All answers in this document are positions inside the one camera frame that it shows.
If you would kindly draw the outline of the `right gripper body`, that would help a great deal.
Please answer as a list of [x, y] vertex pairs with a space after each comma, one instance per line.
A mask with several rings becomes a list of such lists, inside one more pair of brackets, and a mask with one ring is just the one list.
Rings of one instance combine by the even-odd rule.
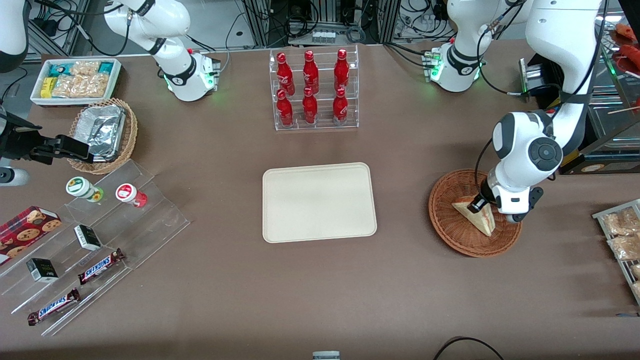
[[16, 123], [12, 121], [11, 116], [7, 114], [1, 114], [0, 116], [0, 155], [2, 158], [9, 160], [20, 160], [22, 155], [20, 151], [20, 145], [18, 144], [18, 133]]

